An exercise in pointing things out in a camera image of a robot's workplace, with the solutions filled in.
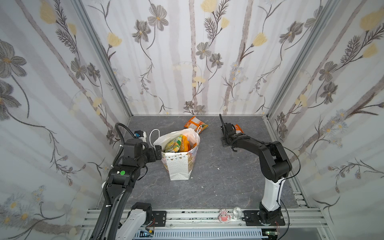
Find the bag handle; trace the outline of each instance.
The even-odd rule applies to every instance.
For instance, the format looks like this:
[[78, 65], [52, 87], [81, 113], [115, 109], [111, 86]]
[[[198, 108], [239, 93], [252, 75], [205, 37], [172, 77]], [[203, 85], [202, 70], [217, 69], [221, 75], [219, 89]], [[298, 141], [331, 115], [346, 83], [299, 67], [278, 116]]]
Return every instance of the bag handle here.
[[200, 125], [200, 126], [196, 129], [197, 134], [199, 134], [199, 133], [201, 132], [202, 129], [203, 129], [203, 125]]
[[157, 138], [159, 138], [160, 137], [160, 130], [159, 129], [153, 129], [152, 131], [151, 131], [151, 133], [149, 134], [149, 143], [150, 143], [150, 145], [154, 148], [154, 146], [152, 145], [152, 143], [151, 143], [151, 135], [152, 135], [152, 132], [153, 131], [155, 131], [155, 130], [157, 130], [158, 132], [159, 132], [159, 136], [157, 137]]

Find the cable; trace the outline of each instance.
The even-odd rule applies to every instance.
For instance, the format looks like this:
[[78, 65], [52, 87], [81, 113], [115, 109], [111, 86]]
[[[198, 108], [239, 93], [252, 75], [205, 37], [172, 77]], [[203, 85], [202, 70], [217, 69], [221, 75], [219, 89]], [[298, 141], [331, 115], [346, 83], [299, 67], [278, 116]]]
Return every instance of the cable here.
[[146, 172], [144, 173], [144, 175], [143, 175], [141, 178], [139, 178], [138, 180], [142, 179], [142, 178], [147, 174], [147, 172], [148, 172], [148, 167], [147, 167], [147, 165], [145, 165], [144, 167], [145, 167], [147, 170], [146, 170]]
[[285, 208], [285, 211], [287, 212], [287, 215], [288, 215], [288, 227], [287, 227], [287, 231], [285, 231], [285, 233], [283, 234], [283, 235], [281, 235], [281, 237], [278, 239], [278, 240], [280, 240], [287, 232], [288, 232], [288, 229], [289, 229], [289, 222], [290, 222], [290, 220], [289, 220], [289, 213], [288, 213], [288, 210], [287, 210], [287, 208], [285, 207], [285, 204], [284, 204], [284, 202], [283, 201], [281, 201], [281, 203], [283, 204], [283, 206], [284, 206], [284, 208]]
[[125, 143], [125, 141], [124, 141], [124, 136], [123, 136], [123, 134], [121, 133], [121, 131], [120, 131], [120, 129], [119, 129], [119, 126], [121, 126], [121, 127], [123, 127], [124, 129], [126, 129], [126, 130], [131, 134], [131, 136], [132, 136], [133, 138], [137, 138], [137, 137], [132, 133], [132, 131], [131, 131], [127, 126], [125, 126], [124, 124], [119, 123], [119, 122], [117, 122], [117, 123], [115, 124], [115, 130], [116, 130], [116, 132], [117, 132], [118, 135], [119, 135], [119, 138], [120, 138], [120, 142], [121, 142], [121, 143], [120, 143], [119, 151], [118, 151], [118, 153], [117, 153], [115, 159], [113, 160], [112, 166], [115, 166], [115, 164], [116, 164], [118, 158], [120, 157], [120, 155], [121, 155], [121, 153], [122, 153], [122, 151], [123, 151], [123, 146], [124, 146], [124, 143]]
[[105, 183], [104, 187], [103, 187], [103, 196], [104, 196], [104, 199], [105, 199], [104, 204], [106, 206], [105, 218], [104, 218], [103, 225], [100, 228], [99, 234], [96, 237], [96, 240], [101, 240], [101, 237], [104, 234], [105, 228], [107, 227], [107, 223], [108, 223], [108, 220], [109, 220], [109, 215], [111, 213], [112, 206], [111, 206], [111, 200], [109, 199], [109, 195], [108, 195], [108, 192], [107, 192], [107, 186], [108, 186], [108, 183]]

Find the orange snack bag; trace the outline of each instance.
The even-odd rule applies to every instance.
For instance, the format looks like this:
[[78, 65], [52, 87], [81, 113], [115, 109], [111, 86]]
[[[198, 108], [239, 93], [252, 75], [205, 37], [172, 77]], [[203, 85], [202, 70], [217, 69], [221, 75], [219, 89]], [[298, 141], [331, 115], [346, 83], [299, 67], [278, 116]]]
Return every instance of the orange snack bag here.
[[243, 130], [241, 129], [241, 127], [238, 124], [235, 125], [235, 130], [236, 130], [236, 133], [240, 133], [240, 132], [244, 133]]
[[188, 152], [190, 150], [189, 141], [187, 140], [187, 137], [183, 135], [181, 140], [181, 146], [178, 152]]
[[208, 127], [207, 124], [203, 123], [202, 121], [200, 121], [197, 117], [192, 117], [191, 119], [189, 119], [189, 121], [184, 125], [184, 127], [186, 128], [192, 128], [193, 130], [195, 130], [195, 132], [197, 131], [197, 129], [199, 127], [202, 127], [201, 128], [201, 131], [199, 132], [199, 134]]

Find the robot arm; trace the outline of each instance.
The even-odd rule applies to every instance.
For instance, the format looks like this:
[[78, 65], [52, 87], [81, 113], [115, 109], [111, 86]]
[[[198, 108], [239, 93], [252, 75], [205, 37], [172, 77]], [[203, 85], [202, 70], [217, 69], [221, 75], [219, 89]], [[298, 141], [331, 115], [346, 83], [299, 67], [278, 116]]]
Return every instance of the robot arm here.
[[[140, 170], [148, 162], [161, 160], [161, 146], [155, 146], [155, 149], [149, 148], [146, 142], [138, 138], [128, 139], [121, 147], [124, 151], [123, 156], [119, 158], [121, 165], [116, 164], [108, 173], [103, 187], [105, 204], [90, 240], [116, 238], [122, 212], [140, 176]], [[151, 205], [136, 203], [124, 227], [119, 229], [118, 236], [127, 236], [127, 239], [132, 239], [137, 229], [142, 225], [148, 225], [152, 219]]]
[[258, 213], [260, 223], [269, 225], [275, 222], [275, 218], [281, 214], [280, 196], [282, 186], [288, 173], [292, 170], [291, 162], [278, 141], [260, 142], [244, 133], [236, 133], [235, 127], [231, 123], [222, 122], [221, 138], [224, 147], [243, 148], [259, 156], [260, 167], [265, 177], [264, 196], [260, 202]]

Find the snack bag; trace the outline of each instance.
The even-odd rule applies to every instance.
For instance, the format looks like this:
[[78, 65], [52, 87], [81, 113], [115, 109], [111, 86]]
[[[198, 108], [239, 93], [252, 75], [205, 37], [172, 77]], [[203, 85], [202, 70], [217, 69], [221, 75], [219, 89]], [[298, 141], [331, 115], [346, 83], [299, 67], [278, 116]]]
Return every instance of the snack bag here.
[[165, 149], [164, 149], [164, 152], [178, 152], [179, 149], [180, 149], [180, 146], [181, 146], [181, 140], [183, 138], [183, 135], [179, 135], [177, 138], [173, 139], [172, 141], [170, 141]]
[[195, 130], [195, 132], [197, 131], [197, 128], [201, 126], [201, 131], [202, 132], [204, 129], [206, 129], [208, 127], [207, 124], [203, 123], [202, 121], [200, 121], [197, 117], [192, 117], [191, 119], [189, 119], [189, 121], [184, 125], [184, 127], [186, 128], [192, 128], [193, 130]]
[[190, 150], [189, 141], [187, 140], [187, 136], [182, 137], [181, 146], [178, 152], [188, 152]]
[[241, 129], [241, 127], [239, 125], [235, 125], [235, 130], [236, 130], [236, 133], [244, 133], [243, 130]]

